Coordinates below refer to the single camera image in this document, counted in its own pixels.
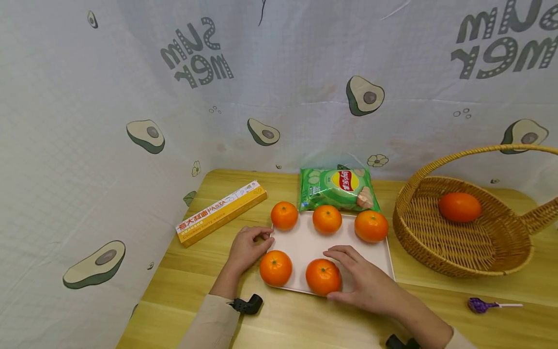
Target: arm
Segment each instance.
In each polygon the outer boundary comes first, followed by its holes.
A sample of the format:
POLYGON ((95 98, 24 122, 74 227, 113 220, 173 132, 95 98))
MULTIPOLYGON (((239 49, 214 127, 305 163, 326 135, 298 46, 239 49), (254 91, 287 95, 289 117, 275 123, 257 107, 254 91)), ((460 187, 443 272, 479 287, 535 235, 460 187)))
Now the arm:
POLYGON ((237 297, 242 274, 273 244, 272 232, 270 228, 244 227, 237 234, 229 259, 182 338, 179 349, 226 349, 230 346, 240 313, 228 303, 237 297), (259 245, 255 243, 258 238, 264 240, 259 245))
POLYGON ((353 292, 332 292, 328 294, 328 299, 393 317, 411 332, 424 349, 474 348, 423 302, 403 290, 351 246, 334 246, 324 255, 338 260, 354 279, 353 292))

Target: green chip bag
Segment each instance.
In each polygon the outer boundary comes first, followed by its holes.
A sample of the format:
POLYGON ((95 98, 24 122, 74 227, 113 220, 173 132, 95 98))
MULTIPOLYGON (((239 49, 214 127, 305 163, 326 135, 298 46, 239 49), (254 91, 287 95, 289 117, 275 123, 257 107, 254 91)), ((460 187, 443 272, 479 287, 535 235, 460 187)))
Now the green chip bag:
POLYGON ((368 169, 300 169, 300 182, 300 211, 321 205, 349 211, 380 211, 368 169))

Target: tangerine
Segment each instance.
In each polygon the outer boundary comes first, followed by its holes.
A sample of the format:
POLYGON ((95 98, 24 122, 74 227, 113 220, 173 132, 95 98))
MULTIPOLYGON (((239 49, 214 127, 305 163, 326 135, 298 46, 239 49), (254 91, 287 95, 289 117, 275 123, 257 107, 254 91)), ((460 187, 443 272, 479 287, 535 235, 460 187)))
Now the tangerine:
POLYGON ((354 232, 365 242, 380 242, 387 236, 389 224, 383 214, 362 211, 354 220, 354 232))
POLYGON ((269 286, 282 287, 291 277, 291 273, 291 259, 283 251, 269 251, 259 263, 259 274, 269 286))
POLYGON ((476 197, 467 193, 449 193, 438 203, 440 213, 457 223, 472 222, 479 218, 483 209, 476 197))
POLYGON ((299 212, 290 202, 281 201, 273 206, 271 210, 271 222, 273 227, 281 230, 293 229, 299 219, 299 212))
POLYGON ((312 214, 314 228, 323 235, 333 235, 341 227, 341 213, 331 205, 322 205, 312 214))
POLYGON ((325 297, 328 293, 341 289, 341 272, 332 261, 315 259, 306 268, 306 282, 312 292, 325 297))

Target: lollipop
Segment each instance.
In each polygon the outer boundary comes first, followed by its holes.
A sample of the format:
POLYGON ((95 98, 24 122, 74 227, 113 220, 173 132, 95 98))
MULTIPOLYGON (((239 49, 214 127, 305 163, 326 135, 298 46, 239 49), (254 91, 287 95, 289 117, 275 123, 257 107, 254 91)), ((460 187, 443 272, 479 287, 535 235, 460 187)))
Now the lollipop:
POLYGON ((474 313, 477 314, 484 314, 488 311, 489 308, 502 308, 502 307, 522 307, 523 304, 499 304, 499 303, 486 303, 480 298, 471 297, 467 302, 469 309, 471 309, 474 313))

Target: yellow box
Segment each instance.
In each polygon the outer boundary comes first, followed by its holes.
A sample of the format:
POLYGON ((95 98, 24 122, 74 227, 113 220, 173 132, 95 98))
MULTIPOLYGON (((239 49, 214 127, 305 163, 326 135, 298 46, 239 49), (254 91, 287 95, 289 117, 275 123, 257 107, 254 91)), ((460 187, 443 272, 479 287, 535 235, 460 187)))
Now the yellow box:
POLYGON ((253 181, 205 210, 184 220, 176 227, 180 243, 189 247, 242 213, 267 199, 267 192, 253 181))

